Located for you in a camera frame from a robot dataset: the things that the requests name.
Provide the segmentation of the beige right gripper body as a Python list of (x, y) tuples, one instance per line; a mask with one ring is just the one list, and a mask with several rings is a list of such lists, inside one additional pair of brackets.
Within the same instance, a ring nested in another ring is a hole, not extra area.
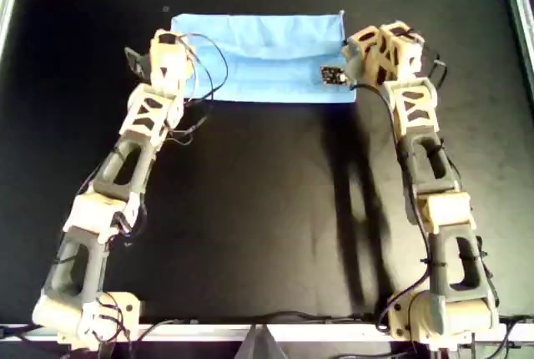
[(386, 41), (375, 26), (361, 29), (354, 40), (362, 57), (363, 77), (369, 84), (386, 81)]

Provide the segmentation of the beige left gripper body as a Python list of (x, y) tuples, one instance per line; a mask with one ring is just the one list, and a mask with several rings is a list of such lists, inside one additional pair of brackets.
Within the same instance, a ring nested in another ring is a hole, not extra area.
[(152, 66), (166, 66), (175, 59), (191, 66), (194, 53), (185, 33), (157, 29), (150, 41), (149, 60)]

